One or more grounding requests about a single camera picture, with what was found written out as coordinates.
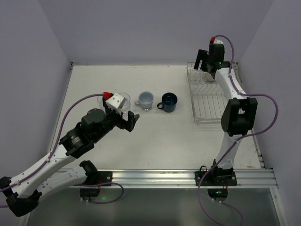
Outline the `brown banded cup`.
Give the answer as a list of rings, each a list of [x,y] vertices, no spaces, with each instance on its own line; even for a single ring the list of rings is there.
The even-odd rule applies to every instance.
[[[215,82],[215,79],[210,73],[205,73],[205,82]]]

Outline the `white ceramic footed cup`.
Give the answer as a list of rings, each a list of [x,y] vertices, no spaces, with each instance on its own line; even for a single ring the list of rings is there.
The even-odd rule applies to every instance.
[[[150,111],[154,101],[154,95],[151,92],[145,91],[139,94],[138,100],[135,101],[135,106],[141,107],[143,111]]]

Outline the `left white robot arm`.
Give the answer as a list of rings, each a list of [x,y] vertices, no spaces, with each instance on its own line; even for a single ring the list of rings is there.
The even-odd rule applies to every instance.
[[[54,174],[92,150],[115,127],[131,132],[139,118],[131,111],[125,120],[123,114],[116,110],[90,110],[55,144],[53,151],[19,175],[1,178],[0,191],[6,197],[7,208],[21,217],[59,190],[79,184],[91,186],[97,181],[97,170],[91,161],[83,161],[65,174]]]

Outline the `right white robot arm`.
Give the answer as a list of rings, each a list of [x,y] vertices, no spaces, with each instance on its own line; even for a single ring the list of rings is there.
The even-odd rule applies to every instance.
[[[199,186],[237,185],[234,160],[240,139],[253,128],[258,106],[256,98],[250,98],[241,88],[232,64],[224,60],[224,53],[224,44],[220,40],[211,41],[208,51],[198,51],[194,66],[212,76],[227,100],[221,117],[222,145],[211,168],[195,172]]]

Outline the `dark blue mug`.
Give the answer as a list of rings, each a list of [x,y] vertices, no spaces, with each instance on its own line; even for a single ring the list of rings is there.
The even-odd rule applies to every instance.
[[[161,102],[157,104],[157,108],[163,110],[166,113],[171,113],[175,110],[177,102],[177,95],[171,92],[167,92],[162,96]]]

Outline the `clear faceted glass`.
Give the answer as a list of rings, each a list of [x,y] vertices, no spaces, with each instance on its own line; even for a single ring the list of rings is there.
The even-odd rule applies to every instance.
[[[130,111],[130,107],[131,107],[131,98],[127,93],[119,93],[123,98],[123,106],[121,108],[121,111],[123,113],[127,113],[128,111]]]

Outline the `clear glass rack back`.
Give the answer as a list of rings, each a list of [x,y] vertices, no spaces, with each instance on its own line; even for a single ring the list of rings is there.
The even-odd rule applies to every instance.
[[[203,83],[205,81],[205,73],[202,70],[190,71],[190,82],[192,83]]]

